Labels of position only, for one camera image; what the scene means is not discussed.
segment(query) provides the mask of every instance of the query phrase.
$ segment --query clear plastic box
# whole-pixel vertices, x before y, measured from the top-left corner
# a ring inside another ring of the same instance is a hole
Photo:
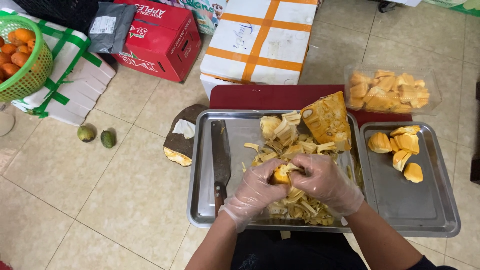
[[[433,69],[353,64],[345,67],[344,99],[353,110],[434,115],[442,95]]]

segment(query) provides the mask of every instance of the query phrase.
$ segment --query red cardboard box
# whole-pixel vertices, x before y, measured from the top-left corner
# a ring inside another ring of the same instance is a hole
[[[200,36],[192,12],[147,0],[115,0],[137,6],[123,52],[113,54],[127,67],[182,82],[197,58]]]

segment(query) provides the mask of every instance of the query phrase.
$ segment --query person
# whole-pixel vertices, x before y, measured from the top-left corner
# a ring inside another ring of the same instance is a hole
[[[298,154],[291,163],[305,169],[305,174],[290,173],[292,186],[347,220],[372,270],[455,270],[436,267],[418,252],[365,202],[360,189],[331,157]],[[288,185],[267,182],[280,164],[286,162],[271,159],[247,169],[186,270],[367,269],[342,233],[291,232],[289,239],[281,240],[279,231],[244,231],[266,206],[287,196]]]

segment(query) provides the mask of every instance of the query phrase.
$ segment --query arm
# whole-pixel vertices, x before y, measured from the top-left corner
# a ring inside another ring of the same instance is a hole
[[[420,261],[422,255],[365,202],[331,157],[298,154],[291,162],[307,173],[291,172],[292,185],[328,205],[333,215],[345,217],[372,270],[403,270]]]
[[[236,241],[237,228],[232,218],[225,211],[218,213],[185,270],[230,269]]]
[[[356,213],[345,219],[372,270],[408,269],[422,258],[422,254],[365,201]]]
[[[235,192],[220,207],[218,217],[205,239],[193,254],[186,270],[230,269],[237,233],[243,232],[254,216],[274,201],[287,197],[286,184],[270,185],[268,179],[273,170],[286,164],[271,159],[257,167],[250,167]]]

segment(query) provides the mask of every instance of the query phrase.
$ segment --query orange fruit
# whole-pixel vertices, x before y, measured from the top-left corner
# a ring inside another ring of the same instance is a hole
[[[20,70],[20,67],[16,64],[3,64],[0,69],[3,71],[5,77],[10,78]]]
[[[23,67],[28,60],[28,53],[16,52],[12,54],[12,63],[16,64],[19,67]]]
[[[12,63],[12,58],[9,54],[0,52],[0,66],[3,64],[11,64]]]
[[[8,55],[14,54],[16,49],[17,49],[17,46],[15,46],[12,43],[7,43],[1,47],[1,51]]]
[[[18,28],[17,30],[15,30],[15,35],[17,36],[17,39],[25,43],[35,38],[35,32],[25,28]]]
[[[28,51],[28,46],[27,46],[27,45],[18,46],[15,51],[16,51],[16,52],[24,52],[24,53],[26,53],[26,54],[30,54],[30,52]]]
[[[10,33],[8,33],[8,40],[15,46],[26,45],[26,42],[23,42],[17,38],[15,31],[11,31]]]
[[[27,42],[27,45],[28,45],[28,51],[29,51],[30,53],[32,53],[33,48],[35,47],[35,38],[29,40],[29,41]]]

